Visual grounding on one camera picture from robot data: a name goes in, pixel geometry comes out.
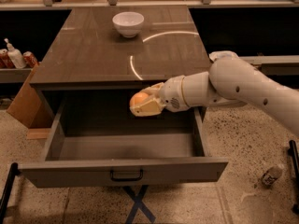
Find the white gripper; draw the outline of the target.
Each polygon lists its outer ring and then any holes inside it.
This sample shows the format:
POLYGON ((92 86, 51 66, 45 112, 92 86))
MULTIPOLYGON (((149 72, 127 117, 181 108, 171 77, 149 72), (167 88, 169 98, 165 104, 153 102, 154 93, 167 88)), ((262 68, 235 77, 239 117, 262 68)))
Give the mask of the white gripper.
POLYGON ((188 110, 190 107, 182 91, 183 79, 184 76, 172 77, 165 83, 160 82, 143 89, 142 92, 149 97, 142 104, 130 107, 131 112, 137 117, 149 117, 161 114, 164 108, 171 112, 188 110), (155 97, 160 97, 164 107, 155 97))

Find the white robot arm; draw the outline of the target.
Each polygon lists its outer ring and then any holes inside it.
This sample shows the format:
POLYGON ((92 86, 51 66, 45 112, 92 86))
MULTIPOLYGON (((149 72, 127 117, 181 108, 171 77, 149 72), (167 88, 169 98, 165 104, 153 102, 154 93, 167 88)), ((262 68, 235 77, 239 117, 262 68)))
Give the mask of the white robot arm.
POLYGON ((299 135, 299 91, 283 86, 237 56, 222 56, 209 70, 172 77, 136 93, 130 110, 137 117, 192 107, 250 104, 299 135))

